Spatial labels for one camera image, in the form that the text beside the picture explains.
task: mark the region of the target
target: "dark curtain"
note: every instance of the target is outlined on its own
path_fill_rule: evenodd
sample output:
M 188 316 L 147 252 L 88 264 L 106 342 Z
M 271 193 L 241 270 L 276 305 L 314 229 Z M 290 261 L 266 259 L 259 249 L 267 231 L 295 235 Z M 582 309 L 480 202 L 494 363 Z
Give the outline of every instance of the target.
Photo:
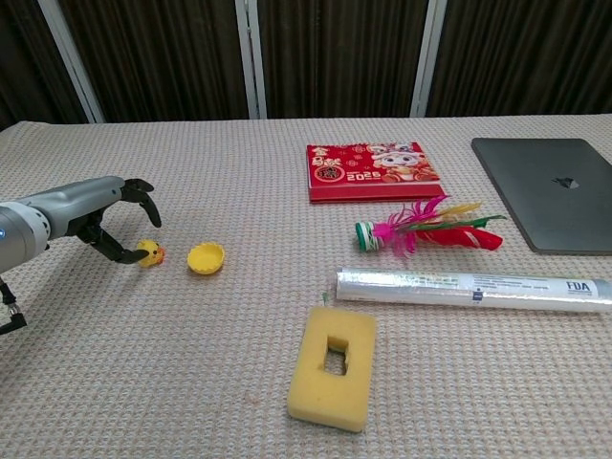
M 107 121 L 249 117 L 233 1 L 59 3 Z
M 0 2 L 0 130 L 87 118 L 35 0 Z
M 612 112 L 612 1 L 449 0 L 427 115 Z
M 269 118 L 407 117 L 426 0 L 259 0 Z

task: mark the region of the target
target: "sponge hole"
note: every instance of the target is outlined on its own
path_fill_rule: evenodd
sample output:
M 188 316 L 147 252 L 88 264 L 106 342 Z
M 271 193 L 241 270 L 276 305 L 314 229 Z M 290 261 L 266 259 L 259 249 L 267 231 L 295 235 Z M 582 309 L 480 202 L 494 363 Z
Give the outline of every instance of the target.
M 325 371 L 332 375 L 346 375 L 346 348 L 348 342 L 343 339 L 328 337 L 327 355 L 325 356 Z

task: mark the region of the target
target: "yellow bottle cap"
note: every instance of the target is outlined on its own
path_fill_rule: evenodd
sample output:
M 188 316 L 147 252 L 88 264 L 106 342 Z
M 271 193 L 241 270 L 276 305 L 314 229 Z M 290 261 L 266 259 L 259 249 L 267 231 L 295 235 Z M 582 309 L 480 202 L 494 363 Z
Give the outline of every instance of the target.
M 219 271 L 225 257 L 223 246 L 205 242 L 191 249 L 187 265 L 197 274 L 213 274 Z

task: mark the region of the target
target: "yellow sponge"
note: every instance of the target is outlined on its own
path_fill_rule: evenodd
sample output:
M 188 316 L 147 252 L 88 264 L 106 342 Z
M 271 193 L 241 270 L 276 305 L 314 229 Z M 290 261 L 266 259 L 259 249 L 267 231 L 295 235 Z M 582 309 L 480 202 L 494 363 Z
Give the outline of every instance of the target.
M 312 423 L 363 430 L 375 338 L 376 320 L 371 316 L 314 308 L 289 389 L 289 414 Z M 345 375 L 325 371 L 328 349 L 344 352 Z

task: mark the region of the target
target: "laptop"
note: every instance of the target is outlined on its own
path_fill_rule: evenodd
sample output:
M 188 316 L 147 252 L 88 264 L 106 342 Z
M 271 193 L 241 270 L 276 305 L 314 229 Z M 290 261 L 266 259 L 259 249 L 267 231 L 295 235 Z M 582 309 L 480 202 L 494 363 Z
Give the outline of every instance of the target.
M 612 254 L 612 165 L 583 139 L 474 139 L 532 251 Z

